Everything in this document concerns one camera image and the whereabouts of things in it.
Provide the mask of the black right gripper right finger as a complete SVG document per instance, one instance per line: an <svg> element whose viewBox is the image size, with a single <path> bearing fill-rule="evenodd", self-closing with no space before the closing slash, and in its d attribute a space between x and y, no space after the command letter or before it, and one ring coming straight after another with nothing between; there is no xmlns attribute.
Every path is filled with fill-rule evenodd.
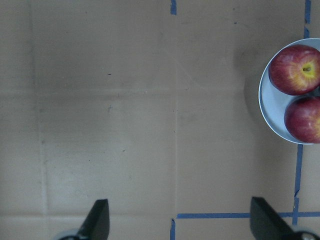
<svg viewBox="0 0 320 240"><path fill-rule="evenodd" d="M250 230L256 240L300 239L300 234L294 232L262 197L251 198Z"/></svg>

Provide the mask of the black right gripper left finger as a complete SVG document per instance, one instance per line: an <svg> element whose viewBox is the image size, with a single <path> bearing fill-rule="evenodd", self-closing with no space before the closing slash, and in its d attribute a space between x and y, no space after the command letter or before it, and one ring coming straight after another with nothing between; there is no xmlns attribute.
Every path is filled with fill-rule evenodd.
<svg viewBox="0 0 320 240"><path fill-rule="evenodd" d="M107 199L98 199L79 228L78 240L107 240L110 234L110 213Z"/></svg>

